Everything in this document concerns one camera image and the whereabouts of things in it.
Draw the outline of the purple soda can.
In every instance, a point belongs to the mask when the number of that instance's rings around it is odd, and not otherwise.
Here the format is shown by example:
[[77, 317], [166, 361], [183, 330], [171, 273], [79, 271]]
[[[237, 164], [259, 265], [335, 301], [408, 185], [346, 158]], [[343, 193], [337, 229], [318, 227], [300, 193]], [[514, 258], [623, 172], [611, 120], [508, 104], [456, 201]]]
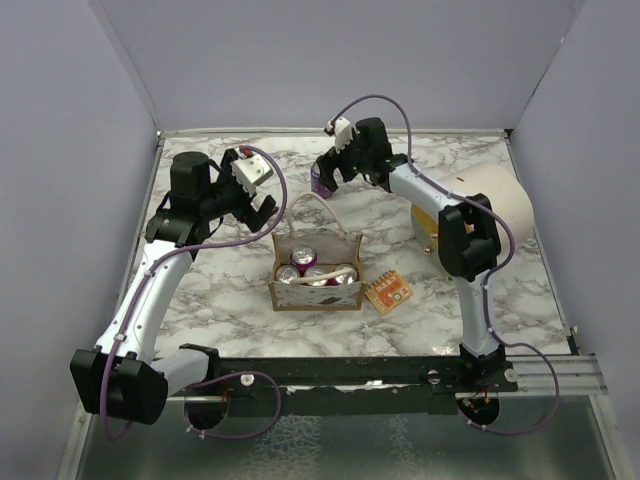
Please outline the purple soda can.
[[332, 196], [332, 191], [321, 183], [320, 170], [316, 164], [310, 169], [311, 179], [311, 191], [323, 199], [328, 199]]
[[299, 274], [303, 276], [307, 270], [316, 265], [317, 253], [309, 245], [297, 245], [291, 250], [290, 261]]
[[334, 269], [335, 276], [331, 279], [334, 286], [353, 284], [358, 281], [358, 271], [351, 264], [340, 264]]

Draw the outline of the red cola can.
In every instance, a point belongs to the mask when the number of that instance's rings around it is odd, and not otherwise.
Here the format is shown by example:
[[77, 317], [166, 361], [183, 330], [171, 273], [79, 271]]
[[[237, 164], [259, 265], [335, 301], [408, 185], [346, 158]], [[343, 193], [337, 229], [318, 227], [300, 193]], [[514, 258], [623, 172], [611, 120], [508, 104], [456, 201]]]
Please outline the red cola can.
[[291, 284], [300, 278], [299, 270], [293, 265], [281, 265], [275, 272], [274, 280], [283, 284]]
[[327, 285], [329, 281], [325, 278], [328, 272], [321, 266], [313, 266], [304, 272], [305, 284], [311, 287], [323, 287]]

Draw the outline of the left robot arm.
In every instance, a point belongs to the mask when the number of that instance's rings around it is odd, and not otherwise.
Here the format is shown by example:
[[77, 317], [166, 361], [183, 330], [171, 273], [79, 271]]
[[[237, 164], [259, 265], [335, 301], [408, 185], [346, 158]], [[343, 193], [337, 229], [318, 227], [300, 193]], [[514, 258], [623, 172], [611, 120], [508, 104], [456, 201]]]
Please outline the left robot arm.
[[253, 205], [257, 189], [283, 175], [275, 160], [255, 147], [224, 152], [220, 162], [198, 151], [178, 153], [170, 166], [167, 193], [148, 221], [139, 267], [114, 318], [89, 350], [77, 350], [70, 371], [86, 412], [102, 423], [151, 425], [167, 399], [192, 387], [206, 395], [220, 385], [215, 349], [187, 345], [161, 359], [156, 340], [169, 304], [197, 254], [215, 249], [210, 237], [227, 216], [250, 236], [228, 247], [253, 243], [280, 222], [287, 202], [266, 196]]

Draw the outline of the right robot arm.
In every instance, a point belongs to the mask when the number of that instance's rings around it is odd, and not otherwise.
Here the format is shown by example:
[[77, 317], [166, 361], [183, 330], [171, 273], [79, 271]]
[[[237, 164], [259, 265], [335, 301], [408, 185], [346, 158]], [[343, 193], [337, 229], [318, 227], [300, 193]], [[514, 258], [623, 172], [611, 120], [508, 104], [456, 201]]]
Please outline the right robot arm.
[[339, 117], [328, 121], [324, 132], [333, 146], [317, 160], [322, 185], [337, 190], [335, 171], [345, 182], [362, 175], [370, 185], [406, 199], [435, 221], [437, 255], [456, 281], [461, 307], [459, 378], [467, 389], [483, 390], [506, 367], [505, 347], [492, 325], [491, 275], [502, 247], [489, 198], [456, 193], [419, 171], [410, 153], [395, 154], [379, 118], [351, 124]]

